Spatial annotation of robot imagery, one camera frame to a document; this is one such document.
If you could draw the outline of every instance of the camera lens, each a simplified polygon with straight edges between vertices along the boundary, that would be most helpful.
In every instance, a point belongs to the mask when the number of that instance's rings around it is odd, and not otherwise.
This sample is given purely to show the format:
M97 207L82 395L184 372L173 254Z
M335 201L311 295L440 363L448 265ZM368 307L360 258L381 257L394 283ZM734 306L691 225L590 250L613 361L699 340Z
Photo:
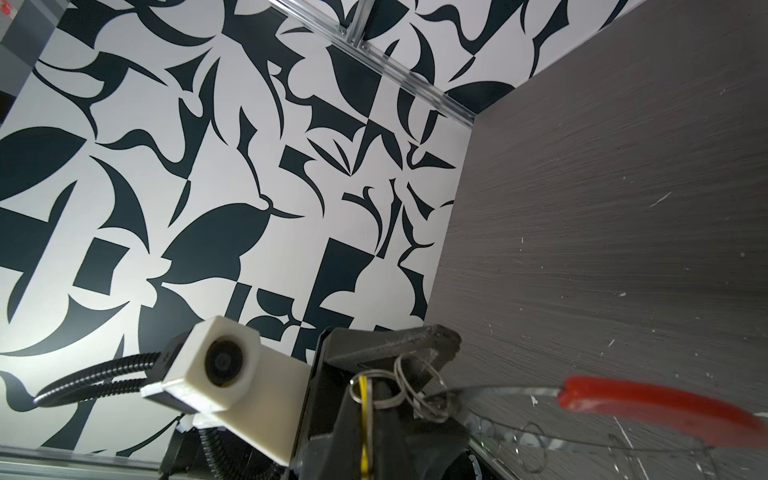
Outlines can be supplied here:
M205 373L215 386L225 386L243 368L243 350L231 340L214 342L205 356Z

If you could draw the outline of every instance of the white camera housing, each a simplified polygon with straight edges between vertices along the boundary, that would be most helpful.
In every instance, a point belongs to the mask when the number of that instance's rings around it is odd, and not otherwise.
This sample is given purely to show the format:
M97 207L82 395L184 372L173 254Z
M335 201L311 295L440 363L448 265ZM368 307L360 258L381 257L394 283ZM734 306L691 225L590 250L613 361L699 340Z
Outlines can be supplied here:
M205 357L221 340L240 347L243 365L229 383L216 386L206 374ZM216 316L192 329L162 383L144 387L141 394L167 392L199 412L196 427L224 426L288 465L309 377L309 365L261 345L256 330Z

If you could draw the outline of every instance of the white debris speck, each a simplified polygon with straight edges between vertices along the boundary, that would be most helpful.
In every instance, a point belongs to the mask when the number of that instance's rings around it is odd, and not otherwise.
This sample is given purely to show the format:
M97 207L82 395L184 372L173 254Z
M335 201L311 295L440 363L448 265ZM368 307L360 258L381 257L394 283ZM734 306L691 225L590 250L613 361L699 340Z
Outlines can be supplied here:
M668 194L664 195L664 196L663 196L662 198L660 198L659 200L656 200L656 203L655 203L655 204L653 204L653 205L651 205L650 207L654 207L654 206L658 205L658 203L659 203L659 202L661 202L663 199L665 199L665 198L669 197L669 196L670 196L670 194L672 194L672 192L670 192L670 193L668 193Z

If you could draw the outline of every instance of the gray panel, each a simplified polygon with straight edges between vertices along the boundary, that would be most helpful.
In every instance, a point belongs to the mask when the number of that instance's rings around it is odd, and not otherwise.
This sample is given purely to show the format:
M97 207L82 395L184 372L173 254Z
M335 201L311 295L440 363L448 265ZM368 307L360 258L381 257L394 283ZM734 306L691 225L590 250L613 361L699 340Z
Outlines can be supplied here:
M32 2L25 2L0 44L25 63L34 65L55 25Z
M24 82L27 80L31 65L27 65L19 57L10 52L4 45L0 45L0 90L18 97Z
M758 7L648 0L477 117L426 318L464 339L449 385L610 376L768 412ZM566 438L598 425L555 422L545 399L517 407L520 426ZM623 439L605 420L600 440ZM662 446L635 427L636 446ZM768 471L764 452L717 458L720 478ZM543 477L618 478L612 466L551 453ZM644 467L703 477L683 459Z

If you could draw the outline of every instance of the red handle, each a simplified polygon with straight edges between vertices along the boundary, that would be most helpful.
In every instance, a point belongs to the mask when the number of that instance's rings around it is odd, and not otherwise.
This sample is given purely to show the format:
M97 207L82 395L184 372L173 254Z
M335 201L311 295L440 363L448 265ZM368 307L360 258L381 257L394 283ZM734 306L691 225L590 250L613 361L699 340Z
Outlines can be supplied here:
M560 407L661 425L714 447L768 448L768 427L729 403L682 390L625 380L574 376L558 395Z

